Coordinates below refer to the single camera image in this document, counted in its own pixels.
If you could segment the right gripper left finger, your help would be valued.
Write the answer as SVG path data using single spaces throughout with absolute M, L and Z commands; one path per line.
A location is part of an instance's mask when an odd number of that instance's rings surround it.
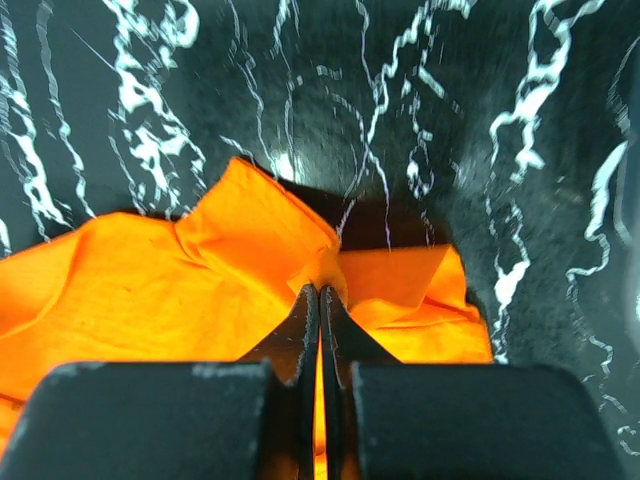
M 307 284 L 287 317 L 239 359 L 269 365 L 271 371 L 260 413 L 258 479 L 314 477 L 319 330 L 319 292 Z

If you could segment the orange t shirt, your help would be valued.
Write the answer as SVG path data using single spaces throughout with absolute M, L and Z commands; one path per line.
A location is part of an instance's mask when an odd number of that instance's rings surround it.
M 234 158 L 180 220 L 104 215 L 2 261 L 2 477 L 258 479 L 271 371 L 239 359 L 307 284 L 399 363 L 493 360 L 454 247 L 346 247 Z M 319 330 L 312 479 L 325 443 Z

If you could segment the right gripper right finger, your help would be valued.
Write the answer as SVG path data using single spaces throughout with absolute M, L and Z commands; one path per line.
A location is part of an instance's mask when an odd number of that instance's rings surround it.
M 399 360 L 351 318 L 334 288 L 321 289 L 319 306 L 327 475 L 330 479 L 359 479 L 352 367 L 357 363 L 397 365 Z

